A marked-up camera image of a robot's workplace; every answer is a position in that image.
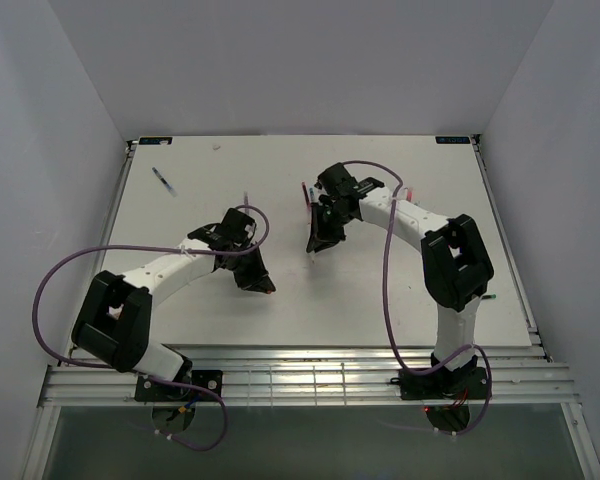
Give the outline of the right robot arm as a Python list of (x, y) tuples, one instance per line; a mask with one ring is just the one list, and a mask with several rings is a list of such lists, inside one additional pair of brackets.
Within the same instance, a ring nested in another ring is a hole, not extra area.
[(431, 365), (402, 364), (393, 384), (404, 400), (488, 398), (489, 375), (478, 365), (475, 324), (494, 268), (476, 222), (429, 212), (411, 201), (397, 184), (388, 188), (373, 177), (356, 179), (345, 162), (317, 177), (310, 200), (308, 253), (334, 247), (346, 238), (353, 220), (386, 232), (382, 261), (383, 314), (390, 314), (388, 280), (390, 242), (400, 239), (421, 256), (426, 291), (436, 304), (437, 332)]

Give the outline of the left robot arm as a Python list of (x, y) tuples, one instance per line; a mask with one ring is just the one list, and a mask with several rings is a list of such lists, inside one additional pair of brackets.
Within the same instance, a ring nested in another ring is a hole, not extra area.
[(256, 246), (256, 220), (230, 208), (218, 223), (187, 234), (173, 253), (122, 274), (108, 270), (92, 280), (71, 340), (114, 370), (157, 378), (170, 399), (185, 397), (192, 387), (187, 358), (150, 338), (156, 307), (191, 282), (217, 270), (230, 271), (243, 291), (276, 291)]

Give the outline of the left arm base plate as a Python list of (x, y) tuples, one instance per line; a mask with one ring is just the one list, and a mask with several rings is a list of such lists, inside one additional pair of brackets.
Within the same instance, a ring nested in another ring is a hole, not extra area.
[(224, 372), (215, 369), (191, 370), (177, 380), (179, 386), (139, 377), (133, 399), (142, 403), (214, 402), (222, 395)]

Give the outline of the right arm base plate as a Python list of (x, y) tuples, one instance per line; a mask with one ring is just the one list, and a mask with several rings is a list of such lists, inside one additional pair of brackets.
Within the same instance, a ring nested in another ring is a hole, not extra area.
[(402, 400), (442, 400), (456, 397), (484, 400), (490, 385), (483, 367), (454, 371), (442, 369), (427, 376), (415, 376), (400, 370), (396, 377), (390, 379), (389, 384), (399, 388)]

